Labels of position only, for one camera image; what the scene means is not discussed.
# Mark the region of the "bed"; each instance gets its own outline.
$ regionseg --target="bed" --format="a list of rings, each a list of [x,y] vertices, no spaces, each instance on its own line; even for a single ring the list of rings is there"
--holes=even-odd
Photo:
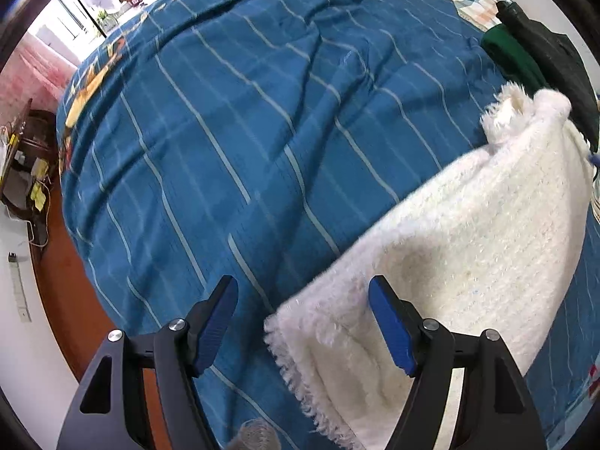
[[[58,110],[64,216],[113,321],[153,331],[222,274],[240,284],[198,383],[220,443],[262,416],[285,448],[335,448],[287,391],[262,320],[485,143],[479,116],[505,82],[479,46],[496,1],[159,0],[75,74]],[[599,230],[590,212],[527,374],[550,448],[598,378]]]

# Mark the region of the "wooden floor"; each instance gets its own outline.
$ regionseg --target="wooden floor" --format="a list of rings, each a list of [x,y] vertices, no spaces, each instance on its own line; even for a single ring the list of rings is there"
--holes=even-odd
[[[50,193],[49,242],[41,259],[32,250],[35,277],[50,327],[77,380],[107,333],[115,325],[107,317],[83,270],[62,218],[57,184]],[[170,450],[158,401],[154,371],[144,371],[146,400],[157,450]]]

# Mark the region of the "pink curtain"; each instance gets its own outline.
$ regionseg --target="pink curtain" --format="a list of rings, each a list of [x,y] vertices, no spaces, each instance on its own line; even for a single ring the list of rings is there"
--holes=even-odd
[[[29,32],[0,73],[0,125],[33,98],[32,108],[56,113],[75,66]]]

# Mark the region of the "white fleece blanket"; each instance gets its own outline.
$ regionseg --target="white fleece blanket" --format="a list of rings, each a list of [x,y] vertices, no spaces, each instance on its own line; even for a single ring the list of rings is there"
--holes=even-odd
[[[395,206],[265,321],[290,390],[341,446],[385,448],[412,384],[368,306],[374,275],[454,332],[497,329],[523,373],[569,287],[592,189],[589,149],[562,94],[530,99],[508,84],[497,98],[482,117],[489,145]],[[457,372],[440,449],[454,429]]]

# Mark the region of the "metal pivot bolt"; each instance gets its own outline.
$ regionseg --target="metal pivot bolt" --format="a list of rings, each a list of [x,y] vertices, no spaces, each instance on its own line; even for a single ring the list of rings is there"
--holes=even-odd
[[[440,324],[437,322],[437,320],[434,320],[433,318],[425,318],[423,320],[423,328],[425,328],[425,330],[434,332],[439,327],[440,327]]]
[[[493,330],[490,328],[485,331],[485,338],[495,342],[500,339],[500,333],[498,333],[496,330]]]
[[[112,330],[108,336],[108,339],[111,342],[119,341],[121,338],[123,338],[123,332],[121,330]]]
[[[169,323],[169,330],[178,332],[185,326],[185,320],[183,318],[175,318],[175,320]]]

